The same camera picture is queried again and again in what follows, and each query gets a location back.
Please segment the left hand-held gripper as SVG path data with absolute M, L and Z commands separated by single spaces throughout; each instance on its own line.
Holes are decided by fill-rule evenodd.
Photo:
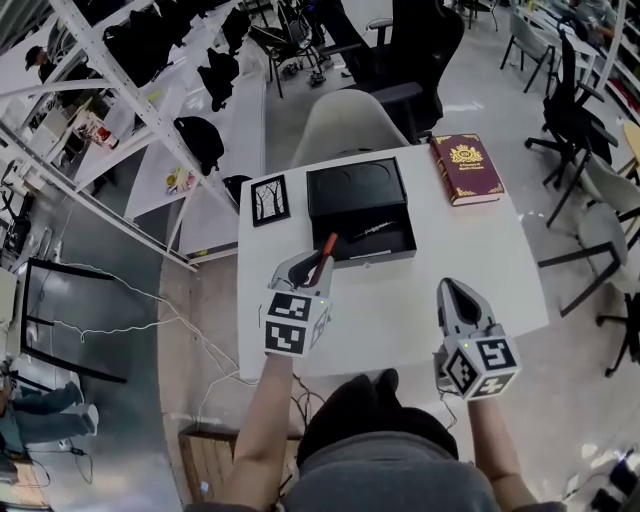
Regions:
M 332 310 L 328 298 L 309 295 L 329 294 L 333 269 L 333 257 L 321 256 L 319 250 L 297 254 L 278 265 L 271 279 L 272 289 L 265 292 L 259 307 L 266 353 L 308 356 L 326 333 Z M 296 289 L 307 295 L 278 291 Z

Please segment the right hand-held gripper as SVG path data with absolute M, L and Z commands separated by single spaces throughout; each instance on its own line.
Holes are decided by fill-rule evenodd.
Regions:
M 513 339 L 494 324 L 489 303 L 467 284 L 444 278 L 437 304 L 445 338 L 434 354 L 436 386 L 464 401 L 502 394 L 521 371 L 521 361 Z

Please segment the red pen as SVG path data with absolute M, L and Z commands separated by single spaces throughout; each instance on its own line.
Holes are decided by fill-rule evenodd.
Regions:
M 324 271 L 324 267 L 328 261 L 328 259 L 332 256 L 332 252 L 335 246 L 335 243 L 337 241 L 338 235 L 335 232 L 332 232 L 329 236 L 329 238 L 327 239 L 322 251 L 321 251 L 321 256 L 320 259 L 314 269 L 314 272 L 311 276 L 311 280 L 309 282 L 310 286 L 315 286 L 319 281 L 320 278 L 322 276 L 322 273 Z

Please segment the black pen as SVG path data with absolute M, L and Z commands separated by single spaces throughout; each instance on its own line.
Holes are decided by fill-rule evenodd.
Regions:
M 348 242 L 349 243 L 356 243 L 357 241 L 365 239 L 365 238 L 367 238 L 367 237 L 369 237 L 371 235 L 374 235 L 376 233 L 382 232 L 385 229 L 391 228 L 391 227 L 395 226 L 396 224 L 397 224 L 397 221 L 386 221 L 386 222 L 383 222 L 383 223 L 378 224 L 376 226 L 369 227 L 369 228 L 363 230 L 360 233 L 356 233 L 354 235 L 351 235 L 348 238 Z

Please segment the black box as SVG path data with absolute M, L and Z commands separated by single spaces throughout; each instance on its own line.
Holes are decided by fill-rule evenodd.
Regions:
M 338 235 L 332 256 L 338 268 L 413 257 L 417 244 L 408 196 L 394 157 L 339 165 L 307 173 L 313 247 Z M 386 221 L 397 224 L 356 243 L 351 235 Z

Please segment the person's right forearm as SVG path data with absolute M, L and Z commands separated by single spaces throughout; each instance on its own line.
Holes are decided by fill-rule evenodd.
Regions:
M 515 445 L 496 399 L 467 403 L 475 466 L 487 477 L 503 512 L 537 503 L 522 475 Z

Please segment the person's left forearm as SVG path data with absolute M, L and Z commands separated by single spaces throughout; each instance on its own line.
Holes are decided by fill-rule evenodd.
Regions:
M 277 500 L 289 434 L 293 360 L 266 358 L 248 414 L 236 439 L 224 500 L 267 512 Z

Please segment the black mesh office chair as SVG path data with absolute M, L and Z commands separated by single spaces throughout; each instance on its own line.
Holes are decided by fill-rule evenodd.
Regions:
M 552 94 L 543 101 L 544 131 L 549 131 L 554 140 L 528 138 L 524 145 L 546 147 L 558 152 L 561 161 L 558 167 L 544 181 L 553 181 L 559 188 L 568 163 L 576 163 L 576 156 L 584 151 L 594 153 L 608 164 L 612 163 L 610 147 L 618 147 L 618 141 L 604 126 L 604 123 L 585 108 L 586 101 L 593 97 L 603 102 L 604 98 L 593 88 L 576 80 L 576 55 L 568 40 L 564 25 L 570 22 L 567 16 L 557 23 L 562 50 L 562 78 L 556 83 Z

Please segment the black high-back office chair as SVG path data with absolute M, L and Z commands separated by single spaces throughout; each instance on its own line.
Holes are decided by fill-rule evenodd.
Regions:
M 374 77 L 351 89 L 377 99 L 409 142 L 428 137 L 443 117 L 438 87 L 464 35 L 464 22 L 443 0 L 392 0 L 393 16 L 376 24 L 389 43 L 366 45 L 375 57 Z

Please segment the beige shell chair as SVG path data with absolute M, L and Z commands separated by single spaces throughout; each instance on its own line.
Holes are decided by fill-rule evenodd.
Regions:
M 314 103 L 290 166 L 303 167 L 409 145 L 374 96 L 341 89 Z

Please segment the colourful flat packet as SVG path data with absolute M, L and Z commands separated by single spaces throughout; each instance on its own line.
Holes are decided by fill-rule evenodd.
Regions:
M 166 177 L 166 194 L 172 196 L 187 192 L 196 183 L 196 177 L 192 172 L 176 167 Z

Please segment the row of black bags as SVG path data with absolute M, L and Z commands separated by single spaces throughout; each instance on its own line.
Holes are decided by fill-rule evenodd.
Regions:
M 144 154 L 127 217 L 214 185 L 227 152 L 221 122 L 239 90 L 239 53 L 249 27 L 246 10 L 234 0 L 155 0 L 105 27 L 105 48 L 154 117 L 139 114 L 124 98 L 106 117 L 118 150 Z M 197 183 L 168 196 L 166 177 L 176 167 L 192 172 Z

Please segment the white metal shelving rack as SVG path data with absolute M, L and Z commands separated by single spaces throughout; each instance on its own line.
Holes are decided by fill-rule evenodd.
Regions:
M 50 184 L 195 270 L 239 247 L 261 177 L 265 65 L 242 0 L 0 0 L 0 144 Z

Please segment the grey chair with thin legs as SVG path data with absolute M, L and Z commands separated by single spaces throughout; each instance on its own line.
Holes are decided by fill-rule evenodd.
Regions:
M 520 71 L 524 71 L 525 58 L 528 57 L 535 63 L 535 68 L 523 90 L 527 93 L 540 71 L 547 68 L 545 93 L 548 94 L 554 77 L 554 65 L 556 62 L 556 49 L 545 37 L 540 29 L 533 27 L 524 18 L 517 14 L 510 16 L 510 38 L 506 51 L 501 61 L 500 69 L 503 70 L 513 48 L 520 52 Z

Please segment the black metal frame stand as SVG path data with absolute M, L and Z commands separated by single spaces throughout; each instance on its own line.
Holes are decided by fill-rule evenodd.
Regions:
M 61 273 L 70 276 L 92 279 L 92 280 L 102 280 L 102 281 L 114 281 L 115 277 L 107 274 L 103 271 L 95 271 L 90 269 L 82 269 L 77 266 L 66 265 L 62 263 L 55 263 L 46 260 L 41 260 L 37 258 L 29 258 L 26 262 L 26 269 L 24 273 L 23 286 L 22 286 L 22 297 L 20 302 L 20 313 L 18 315 L 19 318 L 19 348 L 20 353 L 30 356 L 36 360 L 49 364 L 53 367 L 67 370 L 69 372 L 74 372 L 78 375 L 86 376 L 89 378 L 116 383 L 116 384 L 126 384 L 127 380 L 125 378 L 111 375 L 108 373 L 104 373 L 92 368 L 84 367 L 78 364 L 74 364 L 67 360 L 55 357 L 48 353 L 45 353 L 41 350 L 33 348 L 29 342 L 27 341 L 27 327 L 29 323 L 45 325 L 48 327 L 52 327 L 54 325 L 53 322 L 43 320 L 31 315 L 28 311 L 29 305 L 29 296 L 30 296 L 30 286 L 31 286 L 31 275 L 34 270 L 40 269 L 47 272 L 53 273 Z

